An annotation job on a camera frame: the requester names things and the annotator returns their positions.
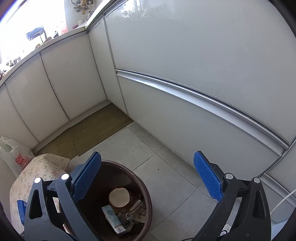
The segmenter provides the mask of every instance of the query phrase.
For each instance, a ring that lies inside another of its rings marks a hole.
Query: white plastic bag
[[[18,177],[35,156],[28,147],[15,140],[1,137],[0,157],[7,163],[13,174]]]

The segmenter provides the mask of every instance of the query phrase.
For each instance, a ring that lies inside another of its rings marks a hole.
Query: floral tablecloth
[[[10,215],[12,226],[20,234],[24,231],[24,226],[20,222],[17,208],[17,200],[28,201],[28,196],[34,179],[43,178],[44,181],[58,179],[65,173],[70,159],[53,154],[44,154],[35,157],[18,176],[10,189]],[[58,209],[58,199],[54,200]]]

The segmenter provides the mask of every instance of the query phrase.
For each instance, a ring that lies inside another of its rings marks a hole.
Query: trash bin
[[[139,194],[141,200],[145,200],[147,211],[145,223],[134,224],[130,232],[121,236],[115,233],[101,209],[109,205],[109,193],[117,187]],[[103,241],[140,241],[147,234],[152,221],[152,203],[145,184],[130,169],[114,161],[102,160],[100,170],[85,197],[77,202],[77,207]]]

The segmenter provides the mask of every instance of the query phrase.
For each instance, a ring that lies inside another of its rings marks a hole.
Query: blue gripper pad
[[[222,183],[200,152],[194,154],[193,163],[211,197],[220,202],[223,197]]]
[[[25,213],[26,213],[27,203],[23,200],[17,200],[17,209],[19,211],[20,222],[25,225]]]
[[[75,169],[72,173],[72,195],[73,201],[77,202],[83,199],[89,189],[93,179],[101,167],[102,158],[100,153],[93,152],[87,159],[85,164],[80,167],[80,170]]]

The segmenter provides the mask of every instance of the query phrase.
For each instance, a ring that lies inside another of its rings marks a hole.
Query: brown mat
[[[50,143],[39,150],[37,155],[46,153],[63,156],[69,159],[77,156],[71,129],[69,128],[65,130],[62,134],[53,139]]]
[[[114,104],[93,113],[71,127],[77,154],[82,155],[131,122],[133,120]]]
[[[72,159],[82,155],[95,145],[133,122],[114,104],[109,104],[48,143],[38,155],[51,153]]]

